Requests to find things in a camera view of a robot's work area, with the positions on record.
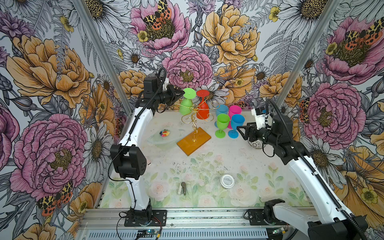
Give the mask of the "cyan wine glass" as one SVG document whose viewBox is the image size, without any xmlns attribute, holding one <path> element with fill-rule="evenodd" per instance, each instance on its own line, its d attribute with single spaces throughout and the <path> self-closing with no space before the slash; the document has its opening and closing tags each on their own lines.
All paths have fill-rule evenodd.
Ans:
<svg viewBox="0 0 384 240">
<path fill-rule="evenodd" d="M 239 136 L 239 132 L 237 130 L 237 127 L 242 126 L 244 122 L 245 122 L 244 116 L 242 116 L 240 114 L 236 114 L 236 115 L 232 116 L 232 119 L 231 119 L 232 130 L 230 130 L 228 132 L 228 135 L 231 139 L 236 139 Z"/>
</svg>

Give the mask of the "green wine glass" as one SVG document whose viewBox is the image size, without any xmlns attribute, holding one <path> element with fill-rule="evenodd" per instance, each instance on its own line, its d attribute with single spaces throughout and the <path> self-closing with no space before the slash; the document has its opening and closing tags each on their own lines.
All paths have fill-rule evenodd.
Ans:
<svg viewBox="0 0 384 240">
<path fill-rule="evenodd" d="M 196 91 L 192 88 L 186 88 L 184 89 L 184 99 L 180 103 L 179 112 L 185 116 L 192 112 L 193 109 L 193 102 L 192 99 L 196 97 Z"/>
<path fill-rule="evenodd" d="M 217 116 L 217 127 L 218 130 L 215 132 L 215 136 L 219 139 L 222 139 L 226 136 L 225 129 L 228 127 L 230 122 L 230 117 L 227 114 L 219 114 Z"/>
</svg>

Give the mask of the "magenta wine glass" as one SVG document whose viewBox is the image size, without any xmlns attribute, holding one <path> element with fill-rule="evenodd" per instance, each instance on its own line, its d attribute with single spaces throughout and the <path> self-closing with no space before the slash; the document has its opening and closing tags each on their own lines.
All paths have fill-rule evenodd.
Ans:
<svg viewBox="0 0 384 240">
<path fill-rule="evenodd" d="M 242 108 L 239 107 L 239 106 L 236 106 L 236 105 L 233 105 L 233 106 L 230 106 L 229 107 L 229 117 L 230 117 L 230 122 L 229 122 L 229 125 L 228 125 L 228 128 L 229 129 L 232 129 L 232 126 L 231 126 L 231 120 L 232 120 L 232 117 L 233 115 L 240 115 L 242 113 Z"/>
</svg>

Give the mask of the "red wine glass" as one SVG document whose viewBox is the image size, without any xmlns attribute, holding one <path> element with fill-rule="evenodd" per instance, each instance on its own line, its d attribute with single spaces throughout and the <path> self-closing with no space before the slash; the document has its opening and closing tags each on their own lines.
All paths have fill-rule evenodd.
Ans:
<svg viewBox="0 0 384 240">
<path fill-rule="evenodd" d="M 206 102 L 206 97 L 208 97 L 210 92 L 208 90 L 199 90 L 197 91 L 197 96 L 201 98 L 200 103 L 198 104 L 197 117 L 201 120 L 207 120 L 210 114 L 209 105 Z"/>
</svg>

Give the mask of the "light blue wine glass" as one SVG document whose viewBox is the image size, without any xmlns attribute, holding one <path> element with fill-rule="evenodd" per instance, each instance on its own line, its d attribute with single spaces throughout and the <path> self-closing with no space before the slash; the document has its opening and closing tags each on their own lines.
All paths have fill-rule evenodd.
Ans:
<svg viewBox="0 0 384 240">
<path fill-rule="evenodd" d="M 219 105 L 219 107 L 216 109 L 216 117 L 218 117 L 220 114 L 228 114 L 229 108 L 227 105 Z"/>
</svg>

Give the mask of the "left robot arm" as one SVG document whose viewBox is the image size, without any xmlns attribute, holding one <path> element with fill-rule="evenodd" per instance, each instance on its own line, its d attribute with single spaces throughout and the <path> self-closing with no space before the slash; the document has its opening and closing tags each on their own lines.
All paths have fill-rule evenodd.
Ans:
<svg viewBox="0 0 384 240">
<path fill-rule="evenodd" d="M 167 81 L 167 70 L 162 67 L 153 76 L 144 79 L 144 90 L 139 93 L 135 109 L 129 120 L 128 131 L 117 145 L 112 145 L 111 166 L 130 189 L 131 207 L 126 215 L 125 227 L 144 227 L 154 224 L 155 216 L 149 195 L 146 192 L 143 175 L 147 159 L 140 149 L 145 128 L 153 119 L 159 105 L 167 107 L 183 96 Z"/>
</svg>

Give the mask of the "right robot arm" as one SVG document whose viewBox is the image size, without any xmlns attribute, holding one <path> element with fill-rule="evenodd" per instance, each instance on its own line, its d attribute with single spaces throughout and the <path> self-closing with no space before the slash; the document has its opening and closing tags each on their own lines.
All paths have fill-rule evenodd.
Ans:
<svg viewBox="0 0 384 240">
<path fill-rule="evenodd" d="M 273 147 L 274 155 L 296 176 L 310 198 L 316 215 L 293 208 L 281 199 L 267 201 L 263 220 L 273 225 L 284 222 L 311 240 L 365 240 L 368 223 L 338 198 L 314 164 L 306 147 L 293 139 L 293 121 L 268 99 L 265 122 L 247 123 L 236 129 L 249 142 L 260 140 Z"/>
</svg>

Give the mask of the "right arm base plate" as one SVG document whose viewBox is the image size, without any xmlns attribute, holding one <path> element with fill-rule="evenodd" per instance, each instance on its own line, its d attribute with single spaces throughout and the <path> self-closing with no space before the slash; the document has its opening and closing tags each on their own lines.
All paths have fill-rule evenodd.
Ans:
<svg viewBox="0 0 384 240">
<path fill-rule="evenodd" d="M 286 226 L 287 223 L 280 220 L 266 220 L 262 209 L 249 209 L 243 215 L 251 226 Z"/>
</svg>

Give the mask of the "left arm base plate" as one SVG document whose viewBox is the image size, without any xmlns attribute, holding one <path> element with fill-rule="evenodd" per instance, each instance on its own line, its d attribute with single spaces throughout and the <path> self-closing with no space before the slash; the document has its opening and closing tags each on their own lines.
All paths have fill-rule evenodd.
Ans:
<svg viewBox="0 0 384 240">
<path fill-rule="evenodd" d="M 125 227 L 165 227 L 167 222 L 167 210 L 128 211 L 125 217 Z"/>
</svg>

